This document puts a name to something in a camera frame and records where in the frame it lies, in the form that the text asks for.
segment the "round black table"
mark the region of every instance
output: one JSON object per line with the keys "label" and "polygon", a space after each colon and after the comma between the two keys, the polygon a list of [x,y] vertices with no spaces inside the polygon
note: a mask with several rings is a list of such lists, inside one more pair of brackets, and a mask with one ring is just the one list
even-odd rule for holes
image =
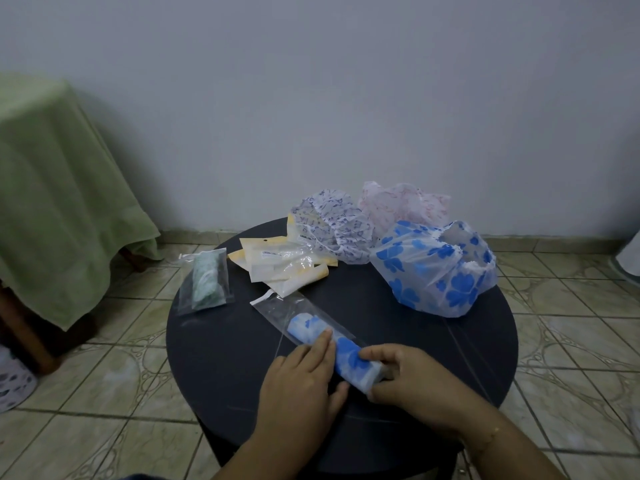
{"label": "round black table", "polygon": [[[256,226],[220,247],[231,253],[241,248],[240,237],[276,235],[286,235],[286,219]],[[233,448],[253,431],[260,386],[276,350],[287,355],[294,345],[281,340],[280,332],[249,304],[268,287],[251,283],[249,273],[231,261],[228,271],[235,303],[176,316],[174,300],[166,346],[175,380],[207,438]],[[507,395],[516,370],[518,336],[498,286],[480,295],[458,319],[400,305],[371,264],[340,263],[330,268],[327,278],[301,291],[365,343],[420,347],[494,405]],[[335,375],[330,387],[337,383]],[[300,477],[400,479],[451,464],[460,448],[403,411],[369,403],[352,387],[324,447]]]}

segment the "table covered with green cloth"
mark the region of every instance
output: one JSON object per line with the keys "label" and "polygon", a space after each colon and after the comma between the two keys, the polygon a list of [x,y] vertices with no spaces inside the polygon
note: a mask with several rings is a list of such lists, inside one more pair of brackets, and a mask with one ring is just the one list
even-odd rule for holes
{"label": "table covered with green cloth", "polygon": [[105,295],[126,246],[158,229],[64,81],[0,73],[0,280],[63,330]]}

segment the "gray wall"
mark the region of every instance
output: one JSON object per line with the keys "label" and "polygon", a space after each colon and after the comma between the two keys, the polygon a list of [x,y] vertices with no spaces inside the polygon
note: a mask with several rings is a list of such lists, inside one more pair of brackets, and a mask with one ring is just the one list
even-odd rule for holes
{"label": "gray wall", "polygon": [[365,180],[492,234],[640,227],[640,0],[0,0],[0,68],[66,77],[161,228]]}

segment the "person's left hand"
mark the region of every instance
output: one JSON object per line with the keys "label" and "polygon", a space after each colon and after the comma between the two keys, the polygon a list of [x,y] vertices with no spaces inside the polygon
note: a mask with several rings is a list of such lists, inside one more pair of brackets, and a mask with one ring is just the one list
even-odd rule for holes
{"label": "person's left hand", "polygon": [[331,334],[331,329],[325,330],[312,347],[302,345],[288,357],[276,357],[260,389],[249,443],[269,455],[278,468],[290,469],[291,477],[320,448],[347,399],[347,382],[338,384],[332,395],[327,393],[335,362]]}

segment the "bracelet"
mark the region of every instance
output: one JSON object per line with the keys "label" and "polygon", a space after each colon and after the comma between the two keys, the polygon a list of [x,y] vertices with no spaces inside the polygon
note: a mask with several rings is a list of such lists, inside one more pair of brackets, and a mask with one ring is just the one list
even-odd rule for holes
{"label": "bracelet", "polygon": [[482,448],[480,448],[478,451],[476,451],[475,455],[473,455],[471,457],[471,463],[473,463],[474,465],[477,465],[478,460],[480,460],[480,457],[483,455],[483,453],[485,451],[487,451],[489,446],[491,446],[491,443],[493,443],[493,440],[495,439],[495,437],[497,436],[499,431],[500,431],[500,428],[494,428],[493,429],[493,431],[491,432],[491,435],[489,436],[489,439],[487,439],[487,441],[485,441],[485,443],[482,446]]}

